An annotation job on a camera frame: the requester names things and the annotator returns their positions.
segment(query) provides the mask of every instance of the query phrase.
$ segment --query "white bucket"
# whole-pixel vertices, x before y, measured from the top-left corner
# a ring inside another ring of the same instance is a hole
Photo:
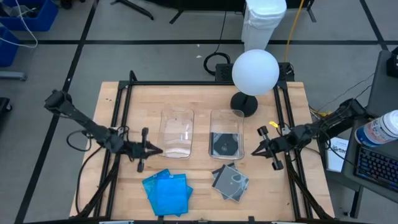
[[[285,13],[285,0],[246,0],[242,28],[244,51],[265,50],[274,29]]]

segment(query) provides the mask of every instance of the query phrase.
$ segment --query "paper sheet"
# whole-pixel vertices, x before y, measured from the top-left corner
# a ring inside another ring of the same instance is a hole
[[[330,140],[331,148],[337,152],[341,157],[346,157],[346,151],[348,147],[348,140],[341,138],[332,138]],[[333,172],[341,172],[343,168],[344,160],[338,157],[331,149],[326,151],[326,169]]]

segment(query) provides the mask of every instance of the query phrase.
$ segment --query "black cd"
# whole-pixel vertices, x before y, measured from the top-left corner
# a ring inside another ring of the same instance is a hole
[[[220,156],[234,156],[238,150],[237,134],[212,133],[213,151]]]

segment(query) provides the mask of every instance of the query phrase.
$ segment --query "wire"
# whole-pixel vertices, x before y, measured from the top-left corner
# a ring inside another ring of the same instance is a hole
[[[127,141],[130,141],[129,139],[129,131],[130,131],[130,127],[129,126],[120,126],[117,128],[117,131],[120,131],[120,129],[123,128],[123,132],[120,133],[120,136],[125,136]]]
[[[219,39],[219,41],[218,41],[217,49],[214,51],[214,53],[216,53],[217,50],[219,49],[220,43],[221,43],[221,39],[223,38],[223,32],[224,32],[224,26],[225,26],[225,19],[226,19],[226,10],[225,10],[225,13],[224,13],[224,21],[223,21],[223,27],[221,28],[220,39]]]
[[[289,126],[288,124],[286,124],[285,122],[284,122],[284,124],[285,124],[289,129],[291,129],[290,126]],[[276,128],[276,132],[278,132],[279,136],[282,137],[282,126],[281,126],[280,124],[278,124],[278,128]]]
[[[87,162],[95,155],[97,154],[97,152],[100,151],[100,149],[102,149],[102,147],[97,148],[97,150],[95,150],[90,156],[87,157],[86,161],[83,163],[83,165],[81,165],[81,168],[79,170],[79,174],[77,177],[77,186],[76,186],[76,194],[75,194],[75,207],[76,207],[76,212],[77,214],[80,213],[79,211],[79,203],[78,203],[78,198],[79,198],[79,188],[80,188],[80,178],[81,178],[81,173],[83,172],[84,167],[86,166]]]
[[[34,45],[34,46],[29,46],[29,45],[25,45],[25,44],[17,44],[17,43],[10,42],[10,41],[8,41],[8,40],[4,40],[2,37],[0,37],[0,39],[1,39],[2,41],[4,41],[4,42],[7,42],[8,44],[12,44],[12,45],[20,46],[20,47],[27,47],[27,48],[32,48],[32,49],[33,49],[33,48],[36,48],[37,45],[39,44],[39,41],[37,41],[35,35],[33,35],[32,31],[30,31],[30,29],[29,29],[28,26],[26,25],[25,20],[24,20],[24,17],[22,16],[24,13],[22,13],[22,11],[21,11],[21,6],[19,5],[18,0],[15,0],[15,2],[16,2],[17,7],[18,7],[19,17],[21,17],[22,24],[24,25],[26,31],[29,32],[30,35],[31,35],[31,36],[33,37],[33,39],[35,40],[35,45]]]
[[[344,158],[343,156],[339,155],[332,147],[331,147],[331,139],[330,136],[328,135],[328,133],[323,130],[323,129],[319,129],[319,131],[321,131],[326,137],[327,137],[327,141],[326,141],[326,150],[331,150],[334,154],[336,154],[336,156],[338,156],[340,159],[344,160],[345,162],[349,163],[350,165],[352,165],[354,167],[354,169],[360,169],[357,165],[355,165],[354,163],[352,163],[351,161],[347,160],[346,158]],[[317,143],[318,145],[320,145],[319,142],[319,136],[317,136]],[[374,178],[371,175],[368,175],[369,178],[371,178],[372,180],[376,181],[376,182],[380,182],[381,184],[384,184],[383,182],[381,182],[380,180]]]
[[[355,99],[357,99],[358,97],[360,97],[360,96],[361,96],[364,92],[366,92],[366,90],[368,90],[371,86],[372,86],[372,85],[369,85],[368,87],[366,87],[360,94],[356,95],[355,98],[353,98],[353,100],[355,100]],[[352,103],[353,103],[353,102],[350,101],[350,103],[348,104],[348,106],[346,107],[345,110],[343,110],[342,112],[340,112],[340,113],[338,113],[337,115],[335,115],[335,117],[332,117],[332,118],[329,118],[329,119],[335,119],[337,116],[341,116],[341,114],[343,114],[345,111],[347,111],[347,110],[350,108],[350,106],[351,106]],[[324,127],[324,125],[326,125],[326,123],[323,123],[323,124],[320,126],[320,129],[322,129],[322,128]]]
[[[313,151],[313,152],[316,152],[319,156],[321,155],[321,153],[318,152],[318,151],[315,150],[315,149],[311,149],[310,147],[307,147],[307,146],[304,146],[304,148],[309,149],[309,150],[311,150],[311,151]]]
[[[86,130],[77,130],[77,131],[72,131],[70,134],[68,134],[68,136],[67,136],[67,144],[68,144],[68,146],[71,147],[72,149],[76,149],[77,151],[80,151],[80,152],[88,152],[91,149],[91,138],[92,137],[88,136],[88,135],[85,135],[84,134],[85,131]],[[88,138],[88,144],[89,144],[88,149],[80,149],[80,148],[78,148],[78,147],[76,147],[76,146],[74,146],[74,145],[72,145],[70,143],[69,138],[72,135],[76,134],[76,133],[82,133],[83,135],[85,135]]]
[[[372,76],[374,75],[374,73],[370,76],[368,76],[366,79],[360,81],[359,83],[353,85],[352,87],[349,87],[344,93],[338,95],[336,98],[334,98],[333,100],[331,100],[330,102],[324,104],[319,110],[316,111],[316,113],[319,113],[320,110],[322,110],[324,107],[326,107],[327,105],[329,105],[330,103],[336,101],[338,98],[340,98],[341,96],[345,95],[347,92],[349,92],[350,90],[352,90],[353,88],[357,87],[359,84],[366,82],[368,79],[370,79]]]
[[[206,72],[208,72],[210,75],[214,75],[214,76],[216,75],[216,72],[211,71],[211,70],[207,67],[207,62],[209,61],[210,58],[212,58],[212,57],[214,57],[214,56],[216,56],[216,55],[219,55],[219,56],[222,56],[222,57],[224,57],[224,58],[226,59],[226,63],[231,63],[231,58],[229,57],[228,54],[226,54],[226,53],[221,53],[221,52],[217,52],[218,49],[220,48],[220,45],[221,45],[221,39],[222,39],[222,37],[223,37],[224,26],[225,26],[225,20],[226,20],[226,11],[225,11],[225,13],[224,13],[223,27],[221,28],[221,34],[220,34],[220,39],[219,39],[219,41],[218,41],[217,49],[216,49],[212,54],[210,54],[209,56],[207,56],[207,57],[205,58],[205,60],[203,61],[203,68],[205,68]]]
[[[284,62],[287,61],[287,53],[289,52],[290,40],[292,39],[293,31],[294,31],[294,29],[295,29],[295,27],[296,27],[297,20],[299,19],[300,12],[301,12],[301,8],[303,8],[303,3],[304,3],[304,0],[301,0],[300,7],[298,7],[298,11],[297,11],[297,14],[296,14],[296,18],[294,19],[292,29],[290,30],[289,39],[287,40],[287,44],[286,44],[286,51],[285,51],[285,60],[284,60]]]

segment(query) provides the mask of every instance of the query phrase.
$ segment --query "keyboard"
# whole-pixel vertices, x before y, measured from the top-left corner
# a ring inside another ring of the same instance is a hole
[[[398,192],[398,161],[361,147],[354,175]]]

